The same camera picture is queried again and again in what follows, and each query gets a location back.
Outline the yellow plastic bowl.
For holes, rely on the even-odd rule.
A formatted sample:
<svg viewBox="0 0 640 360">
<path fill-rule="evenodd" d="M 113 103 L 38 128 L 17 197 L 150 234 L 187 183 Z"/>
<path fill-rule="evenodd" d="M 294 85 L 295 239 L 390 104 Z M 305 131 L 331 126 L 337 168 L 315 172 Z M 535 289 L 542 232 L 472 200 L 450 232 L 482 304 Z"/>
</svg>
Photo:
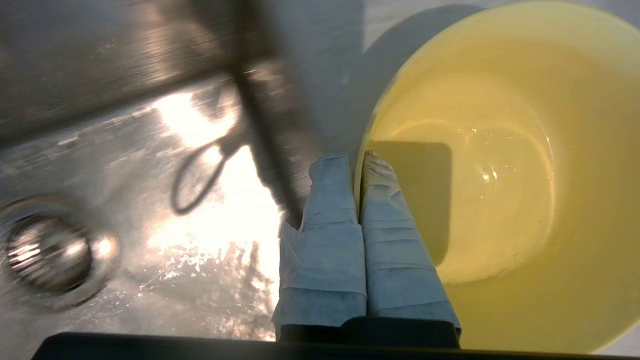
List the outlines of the yellow plastic bowl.
<svg viewBox="0 0 640 360">
<path fill-rule="evenodd" d="M 418 48 L 362 150 L 397 174 L 462 346 L 598 353 L 640 324 L 640 28 L 523 1 Z"/>
</svg>

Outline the stainless steel sink basin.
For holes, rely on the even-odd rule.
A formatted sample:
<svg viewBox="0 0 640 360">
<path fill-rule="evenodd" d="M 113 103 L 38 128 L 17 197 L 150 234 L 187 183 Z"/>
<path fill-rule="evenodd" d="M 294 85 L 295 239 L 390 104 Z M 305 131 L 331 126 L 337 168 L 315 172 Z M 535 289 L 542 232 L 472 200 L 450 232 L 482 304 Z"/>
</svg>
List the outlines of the stainless steel sink basin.
<svg viewBox="0 0 640 360">
<path fill-rule="evenodd" d="M 0 0 L 0 206 L 73 198 L 119 235 L 66 310 L 0 302 L 0 358 L 62 332 L 273 341 L 282 223 L 352 150 L 364 0 Z"/>
</svg>

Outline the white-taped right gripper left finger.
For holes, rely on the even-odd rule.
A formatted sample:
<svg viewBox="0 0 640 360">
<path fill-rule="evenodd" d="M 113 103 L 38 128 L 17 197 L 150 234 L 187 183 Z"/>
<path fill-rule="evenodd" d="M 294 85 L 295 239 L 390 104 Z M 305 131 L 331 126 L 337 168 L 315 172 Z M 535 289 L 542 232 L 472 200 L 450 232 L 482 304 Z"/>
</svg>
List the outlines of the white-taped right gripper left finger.
<svg viewBox="0 0 640 360">
<path fill-rule="evenodd" d="M 275 328 L 338 327 L 367 312 L 364 239 L 348 153 L 322 156 L 309 176 L 301 224 L 284 225 L 279 242 Z"/>
</svg>

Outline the round metal drain strainer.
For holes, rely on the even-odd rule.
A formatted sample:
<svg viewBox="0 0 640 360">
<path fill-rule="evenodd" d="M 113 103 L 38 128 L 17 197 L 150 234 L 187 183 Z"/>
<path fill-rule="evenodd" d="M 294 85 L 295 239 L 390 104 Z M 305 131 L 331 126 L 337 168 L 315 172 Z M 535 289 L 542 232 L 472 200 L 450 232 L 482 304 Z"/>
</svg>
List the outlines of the round metal drain strainer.
<svg viewBox="0 0 640 360">
<path fill-rule="evenodd" d="M 71 309 L 104 289 L 120 261 L 119 235 L 74 198 L 0 205 L 0 303 Z"/>
</svg>

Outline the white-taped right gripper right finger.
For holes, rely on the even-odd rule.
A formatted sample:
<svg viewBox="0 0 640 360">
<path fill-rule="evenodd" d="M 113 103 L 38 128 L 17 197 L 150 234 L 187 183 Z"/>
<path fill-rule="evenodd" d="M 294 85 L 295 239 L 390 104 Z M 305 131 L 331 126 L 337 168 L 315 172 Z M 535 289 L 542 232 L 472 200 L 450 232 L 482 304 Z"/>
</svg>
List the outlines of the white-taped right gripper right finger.
<svg viewBox="0 0 640 360">
<path fill-rule="evenodd" d="M 369 150 L 362 163 L 360 222 L 368 314 L 460 325 L 393 167 Z"/>
</svg>

